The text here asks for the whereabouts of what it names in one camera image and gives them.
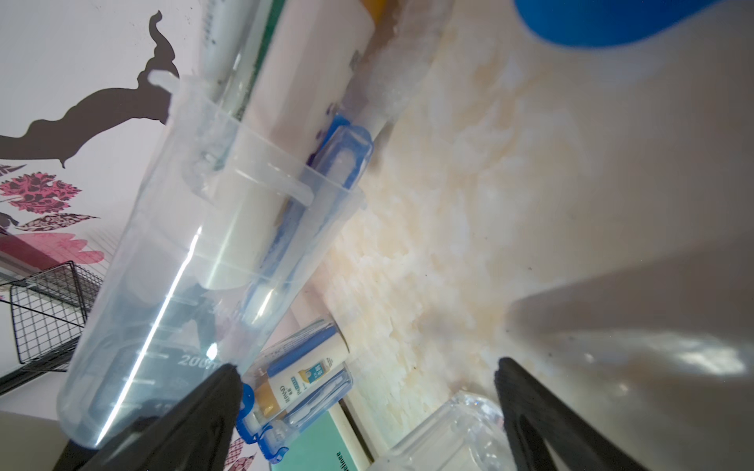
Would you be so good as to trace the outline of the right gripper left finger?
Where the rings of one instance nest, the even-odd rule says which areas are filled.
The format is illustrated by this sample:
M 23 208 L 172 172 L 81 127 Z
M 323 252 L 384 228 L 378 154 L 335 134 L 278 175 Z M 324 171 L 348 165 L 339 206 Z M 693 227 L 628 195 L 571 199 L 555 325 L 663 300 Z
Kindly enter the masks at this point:
M 162 417 L 139 418 L 94 451 L 70 441 L 56 470 L 222 470 L 243 386 L 226 364 Z

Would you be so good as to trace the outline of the detached blue container lid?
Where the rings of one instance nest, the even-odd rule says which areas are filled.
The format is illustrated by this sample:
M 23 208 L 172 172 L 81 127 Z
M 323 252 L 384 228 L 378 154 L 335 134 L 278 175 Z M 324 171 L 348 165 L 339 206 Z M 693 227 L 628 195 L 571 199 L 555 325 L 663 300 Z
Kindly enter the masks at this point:
M 714 0 L 516 0 L 522 23 L 537 37 L 564 47 L 632 44 L 690 18 Z

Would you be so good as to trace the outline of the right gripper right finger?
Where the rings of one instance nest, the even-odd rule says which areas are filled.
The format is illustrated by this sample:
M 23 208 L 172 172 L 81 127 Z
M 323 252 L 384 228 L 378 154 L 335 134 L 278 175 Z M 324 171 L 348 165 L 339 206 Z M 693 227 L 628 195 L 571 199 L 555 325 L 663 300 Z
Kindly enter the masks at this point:
M 494 384 L 518 470 L 642 470 L 510 357 L 499 360 Z

